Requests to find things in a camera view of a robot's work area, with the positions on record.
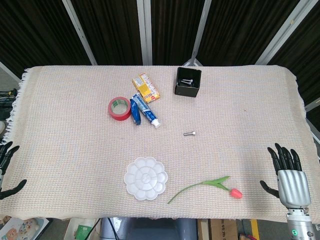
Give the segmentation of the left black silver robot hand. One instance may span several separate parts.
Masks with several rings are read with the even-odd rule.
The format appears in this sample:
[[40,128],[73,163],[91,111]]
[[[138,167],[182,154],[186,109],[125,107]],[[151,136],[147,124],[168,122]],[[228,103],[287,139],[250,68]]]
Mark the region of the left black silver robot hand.
[[7,142],[6,144],[0,145],[0,199],[1,200],[17,194],[20,190],[23,189],[23,187],[27,183],[27,180],[23,179],[16,187],[12,189],[4,190],[4,191],[2,190],[4,176],[10,164],[11,158],[14,155],[14,153],[20,148],[20,146],[17,145],[10,149],[12,144],[13,142],[10,141],[10,142]]

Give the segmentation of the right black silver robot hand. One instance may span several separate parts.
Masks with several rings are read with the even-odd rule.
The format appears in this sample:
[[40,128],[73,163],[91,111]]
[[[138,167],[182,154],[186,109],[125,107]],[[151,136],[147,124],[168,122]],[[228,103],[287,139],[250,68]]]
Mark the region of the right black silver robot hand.
[[276,174],[278,189],[273,189],[263,180],[261,187],[270,195],[278,198],[287,209],[304,209],[311,204],[306,173],[302,169],[301,160],[294,149],[288,150],[278,143],[276,150],[268,147]]

